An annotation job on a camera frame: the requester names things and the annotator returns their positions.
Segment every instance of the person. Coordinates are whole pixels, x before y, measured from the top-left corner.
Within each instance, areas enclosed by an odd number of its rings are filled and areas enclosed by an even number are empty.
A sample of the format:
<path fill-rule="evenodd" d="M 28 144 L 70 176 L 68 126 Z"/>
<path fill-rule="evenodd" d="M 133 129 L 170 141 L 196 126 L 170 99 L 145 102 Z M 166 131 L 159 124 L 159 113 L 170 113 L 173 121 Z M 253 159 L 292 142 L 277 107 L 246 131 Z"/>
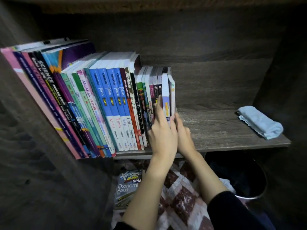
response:
<path fill-rule="evenodd" d="M 149 131 L 152 158 L 146 174 L 130 202 L 122 222 L 114 230 L 151 230 L 157 222 L 158 206 L 164 180 L 177 151 L 190 163 L 199 180 L 201 197 L 215 230 L 265 229 L 240 200 L 223 185 L 203 156 L 195 149 L 189 128 L 175 113 L 170 127 L 162 108 L 162 97 L 156 104 L 156 118 Z"/>

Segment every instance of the folded cloth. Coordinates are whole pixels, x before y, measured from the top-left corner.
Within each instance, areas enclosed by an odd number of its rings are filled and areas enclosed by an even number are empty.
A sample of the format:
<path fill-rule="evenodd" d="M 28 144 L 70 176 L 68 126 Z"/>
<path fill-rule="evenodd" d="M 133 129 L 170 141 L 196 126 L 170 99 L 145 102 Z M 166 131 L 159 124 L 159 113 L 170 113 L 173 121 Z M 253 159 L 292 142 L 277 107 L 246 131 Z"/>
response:
<path fill-rule="evenodd" d="M 265 139 L 276 138 L 284 130 L 281 123 L 271 120 L 253 106 L 244 106 L 238 110 L 240 112 L 239 119 L 247 123 Z"/>

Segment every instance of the forearm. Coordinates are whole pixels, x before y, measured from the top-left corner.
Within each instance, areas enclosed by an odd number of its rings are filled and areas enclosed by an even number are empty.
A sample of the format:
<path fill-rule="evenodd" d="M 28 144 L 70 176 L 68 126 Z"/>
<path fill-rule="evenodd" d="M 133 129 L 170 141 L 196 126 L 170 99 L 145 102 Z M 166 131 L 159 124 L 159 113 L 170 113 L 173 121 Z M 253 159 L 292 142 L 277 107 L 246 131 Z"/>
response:
<path fill-rule="evenodd" d="M 167 171 L 159 168 L 158 162 L 153 158 L 123 216 L 123 221 L 126 224 L 137 230 L 150 230 L 155 228 L 162 187 L 166 175 Z"/>
<path fill-rule="evenodd" d="M 186 160 L 192 166 L 199 180 L 201 195 L 205 203 L 209 204 L 217 194 L 228 190 L 199 152 L 189 153 Z"/>

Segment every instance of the black trash can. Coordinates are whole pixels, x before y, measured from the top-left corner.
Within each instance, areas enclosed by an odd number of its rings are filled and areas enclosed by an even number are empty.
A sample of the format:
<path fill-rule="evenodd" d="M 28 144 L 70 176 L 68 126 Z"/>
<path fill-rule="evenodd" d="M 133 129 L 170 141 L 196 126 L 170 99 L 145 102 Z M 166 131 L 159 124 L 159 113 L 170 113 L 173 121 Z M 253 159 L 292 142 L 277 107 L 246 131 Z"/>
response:
<path fill-rule="evenodd" d="M 258 165 L 243 151 L 208 152 L 205 160 L 219 178 L 228 179 L 236 196 L 246 203 L 263 195 L 267 178 Z"/>

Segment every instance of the hand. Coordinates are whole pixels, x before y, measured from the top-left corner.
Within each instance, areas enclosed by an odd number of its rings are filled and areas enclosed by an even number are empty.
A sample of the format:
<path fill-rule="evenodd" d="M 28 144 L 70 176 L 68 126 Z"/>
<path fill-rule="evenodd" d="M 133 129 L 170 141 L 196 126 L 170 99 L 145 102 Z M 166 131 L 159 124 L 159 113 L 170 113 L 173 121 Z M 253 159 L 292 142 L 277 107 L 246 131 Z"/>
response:
<path fill-rule="evenodd" d="M 189 128 L 183 126 L 182 119 L 178 113 L 175 113 L 175 119 L 178 133 L 178 151 L 181 155 L 187 157 L 196 151 L 191 132 Z"/>
<path fill-rule="evenodd" d="M 174 120 L 170 121 L 169 127 L 162 103 L 162 96 L 160 95 L 155 108 L 156 118 L 148 135 L 153 151 L 150 166 L 154 165 L 158 172 L 166 176 L 177 153 L 178 135 Z"/>

